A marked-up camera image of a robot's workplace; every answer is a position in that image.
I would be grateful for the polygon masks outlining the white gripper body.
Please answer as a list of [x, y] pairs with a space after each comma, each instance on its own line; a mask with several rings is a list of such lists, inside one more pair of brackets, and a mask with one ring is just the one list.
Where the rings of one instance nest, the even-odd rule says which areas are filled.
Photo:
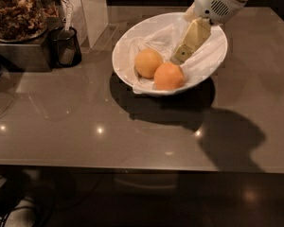
[[225, 24], [245, 3], [241, 0], [194, 0], [193, 12], [196, 16], [208, 19], [212, 25]]

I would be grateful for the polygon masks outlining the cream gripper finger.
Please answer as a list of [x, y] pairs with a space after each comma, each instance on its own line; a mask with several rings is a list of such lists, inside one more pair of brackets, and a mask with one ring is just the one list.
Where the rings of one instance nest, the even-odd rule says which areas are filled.
[[170, 60], [178, 65], [183, 64], [205, 43], [210, 35], [211, 24], [209, 20], [203, 18], [194, 19], [184, 29]]
[[192, 4], [185, 12], [184, 19], [187, 22], [192, 22], [199, 17], [195, 4]]

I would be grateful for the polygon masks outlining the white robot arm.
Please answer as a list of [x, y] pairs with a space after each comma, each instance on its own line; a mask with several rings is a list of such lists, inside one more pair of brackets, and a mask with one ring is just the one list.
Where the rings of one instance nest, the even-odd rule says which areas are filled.
[[171, 54], [171, 61], [182, 64], [209, 38], [211, 27], [220, 26], [236, 15], [249, 0], [194, 0], [186, 10], [187, 26]]

